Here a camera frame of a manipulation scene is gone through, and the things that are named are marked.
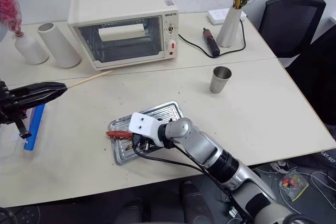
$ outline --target white vase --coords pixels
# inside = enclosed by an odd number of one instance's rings
[[[232,6],[217,36],[217,44],[222,47],[230,47],[236,39],[238,23],[242,9],[234,9]]]
[[[37,31],[60,67],[71,68],[80,62],[80,56],[54,23],[40,25]]]
[[[15,38],[16,49],[30,64],[40,64],[49,58],[48,52],[33,37],[22,34],[22,36]]]

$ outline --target power strip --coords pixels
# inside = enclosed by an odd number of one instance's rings
[[[218,9],[218,10],[208,10],[207,18],[208,21],[211,22],[213,25],[220,25],[224,22],[226,15],[229,12],[229,8],[226,9]],[[246,13],[242,11],[240,16],[241,20],[246,18]]]

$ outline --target stainless steel cup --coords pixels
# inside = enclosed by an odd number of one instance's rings
[[[210,84],[210,91],[214,94],[221,93],[223,87],[225,86],[231,75],[231,70],[226,67],[220,66],[214,68]]]

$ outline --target oven door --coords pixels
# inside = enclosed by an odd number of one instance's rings
[[[164,58],[161,16],[77,27],[96,68]]]

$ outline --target blue object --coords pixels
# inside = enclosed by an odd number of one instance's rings
[[[31,132],[31,136],[26,139],[26,143],[23,147],[26,151],[33,151],[35,146],[35,141],[38,133],[38,128],[41,123],[41,118],[43,115],[45,104],[39,105],[35,107],[34,115],[29,127],[29,131]]]

